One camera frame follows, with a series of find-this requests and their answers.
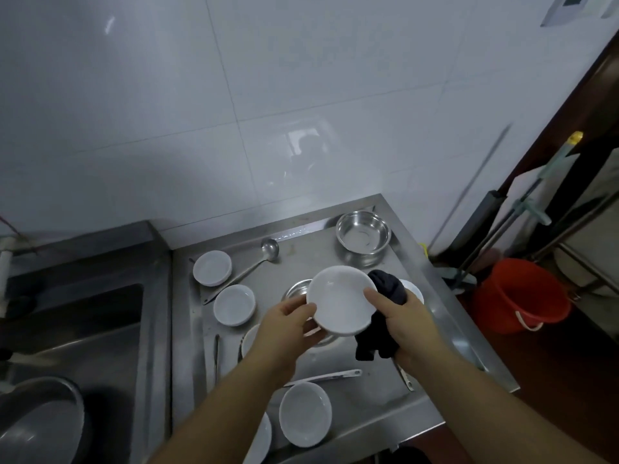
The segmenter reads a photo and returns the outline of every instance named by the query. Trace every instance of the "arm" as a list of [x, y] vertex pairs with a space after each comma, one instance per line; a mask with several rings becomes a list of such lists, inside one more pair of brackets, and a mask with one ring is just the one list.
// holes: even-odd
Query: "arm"
[[298, 296], [264, 316], [247, 355], [151, 458], [150, 464], [242, 463], [271, 395], [292, 378], [297, 358], [325, 332]]
[[402, 306], [373, 290], [364, 294], [387, 318], [400, 345], [398, 364], [421, 383], [475, 462], [605, 463], [450, 350], [410, 291]]

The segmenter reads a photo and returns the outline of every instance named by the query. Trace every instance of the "forearm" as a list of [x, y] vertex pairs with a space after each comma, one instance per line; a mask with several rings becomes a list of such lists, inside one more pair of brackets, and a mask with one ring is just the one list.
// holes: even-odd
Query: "forearm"
[[151, 464], [243, 462], [274, 390], [267, 371], [243, 360], [174, 431]]
[[604, 462], [447, 348], [416, 374], [475, 462]]

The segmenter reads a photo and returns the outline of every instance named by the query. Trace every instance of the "stainless steel sink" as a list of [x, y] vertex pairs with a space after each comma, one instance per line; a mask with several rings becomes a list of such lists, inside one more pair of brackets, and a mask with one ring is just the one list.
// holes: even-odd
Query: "stainless steel sink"
[[[415, 283], [433, 314], [445, 341], [480, 370], [492, 375], [503, 387], [518, 388], [500, 358], [466, 314], [457, 299], [423, 255], [381, 195], [348, 202], [276, 223], [198, 243], [174, 252], [173, 300], [173, 413], [180, 423], [212, 390], [214, 337], [219, 344], [219, 372], [227, 374], [236, 366], [244, 333], [260, 322], [265, 311], [278, 303], [299, 280], [312, 278], [330, 265], [355, 265], [337, 243], [337, 218], [349, 211], [375, 207], [375, 212], [391, 226], [389, 247], [371, 264], [357, 264], [364, 272], [379, 268]], [[233, 274], [260, 257], [259, 242], [273, 237], [280, 244], [280, 260], [262, 264], [242, 282], [252, 288], [258, 309], [244, 326], [228, 328], [214, 319], [212, 304], [203, 305], [208, 292], [191, 278], [191, 259], [206, 250], [228, 252]], [[291, 445], [279, 427], [278, 410], [284, 390], [276, 391], [267, 408], [273, 424], [273, 440], [265, 463], [345, 463], [398, 445], [406, 439], [434, 428], [443, 419], [428, 395], [413, 379], [410, 392], [390, 359], [376, 355], [374, 361], [355, 359], [354, 338], [339, 338], [305, 353], [297, 361], [294, 379], [348, 369], [362, 369], [360, 377], [325, 382], [331, 398], [333, 422], [327, 437], [310, 449]]]
[[36, 366], [12, 364], [6, 379], [73, 381], [92, 423], [85, 462], [144, 462], [170, 431], [169, 252], [133, 248], [28, 277], [48, 288], [34, 312], [0, 322], [0, 347]]

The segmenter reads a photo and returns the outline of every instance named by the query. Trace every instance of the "white bowl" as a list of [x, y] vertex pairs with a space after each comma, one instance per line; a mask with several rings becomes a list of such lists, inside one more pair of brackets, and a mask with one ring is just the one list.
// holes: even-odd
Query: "white bowl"
[[316, 323], [334, 335], [350, 336], [365, 330], [376, 309], [363, 296], [363, 288], [376, 289], [356, 268], [336, 265], [319, 272], [307, 293], [308, 303], [316, 304]]
[[413, 295], [417, 296], [419, 298], [419, 301], [421, 301], [423, 304], [422, 291], [419, 288], [417, 288], [417, 285], [415, 285], [412, 281], [408, 281], [408, 280], [400, 279], [400, 281], [404, 285], [404, 288], [406, 288], [408, 291], [412, 291]]
[[232, 273], [232, 259], [221, 250], [211, 250], [201, 255], [193, 268], [194, 278], [200, 285], [217, 286]]
[[283, 435], [301, 448], [320, 443], [331, 427], [331, 419], [329, 396], [313, 382], [291, 387], [279, 406], [279, 424]]
[[245, 358], [247, 353], [250, 351], [251, 346], [254, 344], [259, 327], [260, 324], [255, 325], [243, 336], [243, 340], [241, 341], [241, 355], [243, 355], [243, 358]]
[[215, 298], [213, 313], [223, 325], [236, 327], [247, 322], [256, 310], [256, 296], [245, 285], [230, 285]]
[[251, 442], [250, 449], [245, 455], [243, 464], [260, 464], [267, 457], [270, 448], [273, 429], [271, 428], [269, 416], [265, 413], [262, 415], [258, 431]]

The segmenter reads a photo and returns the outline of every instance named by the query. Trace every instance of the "white bucket handle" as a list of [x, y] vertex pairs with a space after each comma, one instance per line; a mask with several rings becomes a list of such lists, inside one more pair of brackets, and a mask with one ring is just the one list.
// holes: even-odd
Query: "white bucket handle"
[[542, 326], [544, 325], [543, 322], [540, 322], [537, 326], [535, 327], [529, 327], [528, 325], [525, 324], [525, 322], [522, 319], [522, 315], [520, 314], [519, 311], [515, 311], [516, 313], [516, 317], [518, 318], [518, 322], [520, 322], [520, 324], [522, 325], [522, 327], [524, 327], [526, 330], [530, 330], [531, 332], [537, 332], [539, 329], [542, 328]]

